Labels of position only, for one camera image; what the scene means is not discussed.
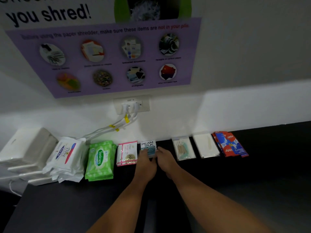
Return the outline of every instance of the person's right hand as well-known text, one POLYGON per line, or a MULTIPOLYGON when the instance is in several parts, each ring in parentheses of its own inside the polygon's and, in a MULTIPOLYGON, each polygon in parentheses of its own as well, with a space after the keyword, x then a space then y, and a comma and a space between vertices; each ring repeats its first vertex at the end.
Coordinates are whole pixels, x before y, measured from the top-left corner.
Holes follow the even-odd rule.
POLYGON ((155 151, 155 154, 158 158, 158 165, 164 172, 166 172, 167 176, 171 178, 172 172, 174 172, 176 168, 179 167, 172 153, 159 146, 155 151))

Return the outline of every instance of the white wall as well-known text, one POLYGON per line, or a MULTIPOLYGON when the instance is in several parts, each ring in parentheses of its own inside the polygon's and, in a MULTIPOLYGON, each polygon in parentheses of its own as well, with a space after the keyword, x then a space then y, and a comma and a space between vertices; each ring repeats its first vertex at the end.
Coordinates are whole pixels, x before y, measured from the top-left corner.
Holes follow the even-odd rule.
POLYGON ((162 140, 311 120, 310 1, 207 0, 189 86, 54 99, 0 32, 0 148, 22 126, 82 136, 116 120, 113 98, 151 111, 96 140, 162 140))

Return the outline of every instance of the green package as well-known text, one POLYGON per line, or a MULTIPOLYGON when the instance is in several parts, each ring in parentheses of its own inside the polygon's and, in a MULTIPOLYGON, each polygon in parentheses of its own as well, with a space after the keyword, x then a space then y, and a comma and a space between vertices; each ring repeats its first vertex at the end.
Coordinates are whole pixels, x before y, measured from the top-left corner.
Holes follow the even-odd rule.
POLYGON ((89 181, 113 179, 116 149, 117 146, 112 141, 91 144, 85 179, 89 181))

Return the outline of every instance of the poster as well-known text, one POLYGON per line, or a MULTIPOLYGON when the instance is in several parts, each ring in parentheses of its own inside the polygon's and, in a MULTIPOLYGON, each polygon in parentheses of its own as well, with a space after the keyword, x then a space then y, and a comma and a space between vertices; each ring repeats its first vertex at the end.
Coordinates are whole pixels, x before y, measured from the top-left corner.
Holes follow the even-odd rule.
POLYGON ((0 3, 7 35, 55 98, 190 84, 194 0, 0 3))

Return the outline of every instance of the outlet cover plate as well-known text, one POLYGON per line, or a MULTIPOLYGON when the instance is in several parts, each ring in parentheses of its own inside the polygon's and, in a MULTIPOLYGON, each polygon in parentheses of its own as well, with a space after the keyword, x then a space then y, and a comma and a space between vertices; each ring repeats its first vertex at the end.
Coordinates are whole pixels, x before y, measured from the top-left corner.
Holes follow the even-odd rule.
POLYGON ((117 114, 123 114, 123 104, 130 105, 129 113, 134 113, 134 103, 138 102, 141 103, 142 106, 139 108, 139 112, 146 112, 150 111, 150 95, 143 95, 143 96, 132 96, 132 97, 123 97, 123 98, 116 98, 113 99, 114 106, 116 109, 117 114))

